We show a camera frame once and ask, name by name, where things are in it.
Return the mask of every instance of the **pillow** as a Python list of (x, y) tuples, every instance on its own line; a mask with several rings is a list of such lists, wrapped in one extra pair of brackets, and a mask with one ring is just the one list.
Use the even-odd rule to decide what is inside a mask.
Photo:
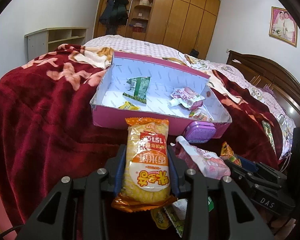
[(275, 93), (269, 88), (268, 85), (265, 85), (265, 87), (260, 88), (260, 90), (263, 91), (263, 92), (269, 93), (270, 95), (272, 95), (274, 97), (275, 100), (277, 100), (277, 97), (275, 96)]

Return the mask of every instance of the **wooden wardrobe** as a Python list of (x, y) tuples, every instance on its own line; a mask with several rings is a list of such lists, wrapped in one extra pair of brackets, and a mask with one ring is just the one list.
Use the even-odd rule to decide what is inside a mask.
[[(126, 26), (120, 26), (117, 34), (128, 38), (163, 44), (182, 53), (189, 54), (192, 49), (205, 59), (215, 28), (220, 0), (150, 0), (149, 13), (142, 13), (142, 33), (132, 31), (132, 25), (140, 12), (140, 0), (129, 0), (129, 19)], [(106, 27), (99, 23), (107, 0), (100, 0), (97, 12), (94, 38), (105, 35)]]

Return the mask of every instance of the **white shelf unit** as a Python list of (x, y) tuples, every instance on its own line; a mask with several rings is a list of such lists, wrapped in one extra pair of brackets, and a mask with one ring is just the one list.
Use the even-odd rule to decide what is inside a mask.
[(87, 28), (59, 27), (45, 28), (25, 35), (28, 44), (28, 61), (54, 51), (63, 43), (83, 45)]

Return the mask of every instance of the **white cap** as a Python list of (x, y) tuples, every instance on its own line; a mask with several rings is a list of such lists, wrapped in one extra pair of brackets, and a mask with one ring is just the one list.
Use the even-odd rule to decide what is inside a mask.
[(180, 104), (180, 101), (178, 100), (178, 98), (173, 98), (168, 102), (169, 107), (177, 106), (179, 104)]
[(178, 136), (178, 137), (176, 138), (176, 143), (177, 143), (177, 142), (182, 142), (182, 141), (187, 141), (182, 135), (180, 135), (180, 136)]

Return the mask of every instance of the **pink drink pouch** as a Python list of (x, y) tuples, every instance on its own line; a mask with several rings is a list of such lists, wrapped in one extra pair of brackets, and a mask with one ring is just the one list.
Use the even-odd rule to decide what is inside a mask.
[(202, 100), (204, 100), (203, 96), (194, 92), (189, 87), (177, 88), (172, 92), (171, 96), (173, 99), (168, 102), (169, 107), (182, 104), (185, 108), (190, 110), (194, 110), (202, 106)]
[(231, 175), (229, 167), (214, 152), (190, 145), (183, 136), (178, 136), (176, 142), (182, 146), (178, 158), (184, 160), (189, 168), (201, 171), (205, 177), (212, 179)]

